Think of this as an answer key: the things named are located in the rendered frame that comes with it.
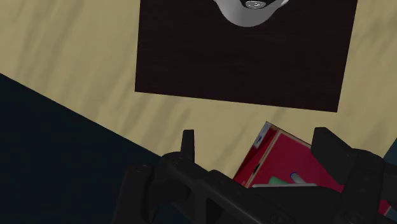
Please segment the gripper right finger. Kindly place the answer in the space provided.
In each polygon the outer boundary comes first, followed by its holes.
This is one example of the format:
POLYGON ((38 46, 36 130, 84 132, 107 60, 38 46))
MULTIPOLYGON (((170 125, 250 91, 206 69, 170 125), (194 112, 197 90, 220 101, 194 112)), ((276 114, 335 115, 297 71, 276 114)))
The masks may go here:
POLYGON ((316 127, 311 154, 344 188, 333 224, 397 224, 379 213, 381 200, 397 207, 397 165, 366 150, 354 149, 326 127, 316 127))

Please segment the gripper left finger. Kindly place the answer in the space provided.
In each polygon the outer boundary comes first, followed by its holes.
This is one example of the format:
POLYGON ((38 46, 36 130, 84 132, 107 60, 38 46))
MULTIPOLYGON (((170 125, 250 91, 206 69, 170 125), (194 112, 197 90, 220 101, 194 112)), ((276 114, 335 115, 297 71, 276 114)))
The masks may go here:
POLYGON ((206 202, 206 223, 197 223, 195 194, 167 168, 167 163, 195 161, 193 130, 184 130, 181 149, 161 157, 156 166, 132 165, 125 171, 111 224, 239 224, 214 202, 206 202))

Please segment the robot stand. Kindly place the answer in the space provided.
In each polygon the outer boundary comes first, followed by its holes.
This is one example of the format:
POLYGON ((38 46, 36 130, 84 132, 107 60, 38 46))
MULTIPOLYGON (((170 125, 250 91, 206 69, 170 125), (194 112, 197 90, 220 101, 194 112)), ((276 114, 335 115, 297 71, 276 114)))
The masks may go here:
POLYGON ((141 0, 137 92, 335 112, 358 0, 290 0, 239 27, 214 0, 141 0))

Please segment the flat grey object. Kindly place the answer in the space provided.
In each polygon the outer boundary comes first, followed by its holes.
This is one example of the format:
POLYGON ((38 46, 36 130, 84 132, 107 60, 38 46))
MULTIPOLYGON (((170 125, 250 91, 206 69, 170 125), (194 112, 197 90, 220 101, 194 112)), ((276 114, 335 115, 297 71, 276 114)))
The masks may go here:
POLYGON ((317 186, 315 183, 293 183, 293 184, 255 184, 252 188, 267 188, 267 187, 312 187, 317 186))

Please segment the red cabinet with tan trim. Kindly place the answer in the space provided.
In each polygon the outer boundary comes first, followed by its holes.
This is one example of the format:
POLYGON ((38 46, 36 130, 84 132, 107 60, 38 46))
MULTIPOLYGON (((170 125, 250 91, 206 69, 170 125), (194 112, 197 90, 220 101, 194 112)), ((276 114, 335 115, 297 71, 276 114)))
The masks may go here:
MULTIPOLYGON (((241 163, 234 181, 258 194, 269 204, 288 213, 294 224, 333 224, 335 207, 344 188, 313 157, 311 143, 266 123, 241 163), (290 174, 296 172, 312 187, 252 188, 268 184, 275 176, 293 184, 290 174)), ((397 209, 381 200, 379 213, 386 215, 397 209)))

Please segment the white pen with blue cap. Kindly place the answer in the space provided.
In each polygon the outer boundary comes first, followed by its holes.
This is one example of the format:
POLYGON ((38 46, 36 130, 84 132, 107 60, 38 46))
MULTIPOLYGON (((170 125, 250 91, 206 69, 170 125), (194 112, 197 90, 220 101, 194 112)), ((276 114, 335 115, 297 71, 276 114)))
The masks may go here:
POLYGON ((306 181, 304 179, 302 179, 302 177, 299 174, 297 174, 296 172, 291 173, 290 178, 296 184, 306 184, 306 181))

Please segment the green object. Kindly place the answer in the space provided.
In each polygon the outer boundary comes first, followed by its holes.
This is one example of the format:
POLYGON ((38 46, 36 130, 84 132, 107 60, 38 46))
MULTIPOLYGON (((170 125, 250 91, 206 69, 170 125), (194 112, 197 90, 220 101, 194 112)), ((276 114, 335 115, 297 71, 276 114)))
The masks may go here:
POLYGON ((271 176, 269 178, 268 184, 269 185, 288 185, 288 182, 285 182, 282 179, 277 178, 275 176, 271 176))

